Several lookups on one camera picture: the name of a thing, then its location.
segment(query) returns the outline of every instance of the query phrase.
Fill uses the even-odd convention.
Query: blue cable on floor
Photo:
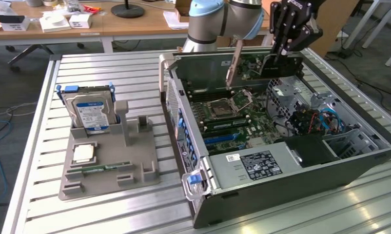
[[[9,121],[5,121],[5,120],[0,120],[0,123],[5,123],[8,125],[7,133],[4,134],[3,137],[0,137],[0,141],[1,141],[9,135],[11,131],[12,131],[12,124]]]
[[[8,190],[8,187],[7,187],[7,179],[5,179],[5,175],[4,175],[4,170],[3,170],[1,162],[0,162],[0,173],[1,173],[3,182],[4,182],[4,191],[3,191],[3,194],[0,196],[0,200],[1,200],[1,199],[5,198],[7,190]]]

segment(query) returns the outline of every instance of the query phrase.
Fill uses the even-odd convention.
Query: hard drive label
[[[283,173],[270,151],[242,156],[240,159],[252,180],[267,178]]]
[[[103,113],[104,103],[101,101],[84,102],[77,104],[79,117],[83,121],[84,128],[92,133],[99,133],[108,128],[108,119]]]

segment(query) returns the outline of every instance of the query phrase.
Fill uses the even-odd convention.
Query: aluminum extrusion table
[[[391,161],[346,187],[312,195],[216,226],[192,229],[166,119],[159,100],[159,55],[172,51],[65,55],[49,62],[3,233],[391,233]],[[391,116],[311,51],[304,54],[391,132]],[[306,80],[326,90],[306,69]],[[85,199],[57,198],[71,119],[57,84],[112,81],[130,101],[128,118],[143,112],[155,124],[162,182]]]

